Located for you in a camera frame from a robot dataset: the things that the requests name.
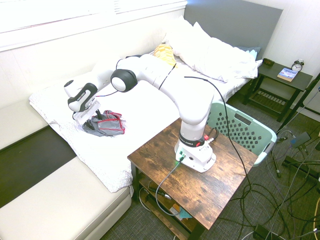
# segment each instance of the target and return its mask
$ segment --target red trim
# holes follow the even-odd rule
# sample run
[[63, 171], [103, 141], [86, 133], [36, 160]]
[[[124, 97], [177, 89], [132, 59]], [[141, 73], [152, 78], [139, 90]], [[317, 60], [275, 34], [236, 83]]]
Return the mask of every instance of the red trim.
[[[120, 125], [120, 129], [122, 130], [122, 134], [125, 134], [125, 128], [122, 126], [122, 123], [121, 123], [121, 119], [120, 117], [122, 116], [122, 114], [120, 113], [116, 113], [116, 112], [110, 112], [110, 113], [107, 113], [108, 110], [105, 110], [104, 111], [104, 114], [106, 114], [106, 117], [109, 118], [108, 115], [112, 115], [114, 116], [115, 118], [110, 118], [110, 119], [105, 119], [105, 120], [101, 120], [101, 121], [98, 121], [97, 123], [103, 123], [103, 122], [108, 122], [108, 121], [119, 121], [119, 125]], [[113, 129], [113, 128], [99, 128], [101, 130], [111, 130], [111, 131], [120, 131], [120, 129]]]

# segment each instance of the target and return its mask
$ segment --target white robotic arm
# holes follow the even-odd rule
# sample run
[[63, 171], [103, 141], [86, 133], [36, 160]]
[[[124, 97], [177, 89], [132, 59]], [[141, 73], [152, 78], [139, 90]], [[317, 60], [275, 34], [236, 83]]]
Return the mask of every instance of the white robotic arm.
[[[216, 156], [207, 142], [208, 138], [204, 137], [204, 129], [213, 94], [210, 97], [195, 94], [185, 79], [172, 70], [172, 66], [150, 54], [109, 59], [108, 62], [98, 63], [92, 72], [97, 77], [77, 94], [74, 93], [73, 82], [65, 85], [65, 91], [70, 97], [68, 105], [77, 115], [85, 121], [90, 118], [100, 106], [95, 95], [109, 83], [119, 92], [127, 92], [138, 81], [147, 81], [166, 94], [178, 108], [182, 123], [179, 140], [174, 148], [176, 160], [179, 161], [185, 155], [182, 163], [201, 173], [212, 167]], [[82, 118], [76, 116], [76, 119], [81, 119], [79, 123], [83, 123]]]

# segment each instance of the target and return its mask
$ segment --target window sill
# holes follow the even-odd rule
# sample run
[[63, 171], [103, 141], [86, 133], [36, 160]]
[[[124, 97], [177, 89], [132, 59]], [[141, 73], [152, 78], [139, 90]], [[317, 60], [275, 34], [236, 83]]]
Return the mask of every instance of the window sill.
[[3, 32], [0, 52], [184, 9], [186, 4], [182, 1], [120, 14], [104, 12]]

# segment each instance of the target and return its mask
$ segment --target black nightstand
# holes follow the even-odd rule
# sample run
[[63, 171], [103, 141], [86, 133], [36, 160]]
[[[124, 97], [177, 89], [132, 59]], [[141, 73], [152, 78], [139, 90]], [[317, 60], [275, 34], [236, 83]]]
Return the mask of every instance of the black nightstand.
[[[303, 92], [306, 89], [313, 77], [309, 74], [299, 72], [291, 82], [286, 81], [277, 77], [283, 68], [290, 69], [290, 67], [283, 66], [278, 63], [274, 63], [273, 66], [262, 64], [258, 68], [258, 77], [252, 80], [250, 88], [243, 101], [243, 104], [245, 105], [248, 102], [253, 102], [263, 107], [267, 111], [272, 112], [278, 116], [278, 122], [281, 122], [294, 100], [297, 98], [300, 92]], [[290, 99], [280, 97], [260, 87], [264, 78], [268, 78], [280, 84], [286, 85], [295, 89], [295, 91]]]

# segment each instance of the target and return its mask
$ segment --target window blind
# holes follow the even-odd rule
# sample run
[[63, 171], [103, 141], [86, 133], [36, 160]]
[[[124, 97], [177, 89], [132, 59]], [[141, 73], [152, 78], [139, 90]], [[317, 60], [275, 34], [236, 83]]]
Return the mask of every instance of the window blind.
[[108, 11], [113, 0], [0, 0], [0, 33]]
[[114, 12], [121, 14], [161, 5], [186, 2], [185, 0], [113, 0]]

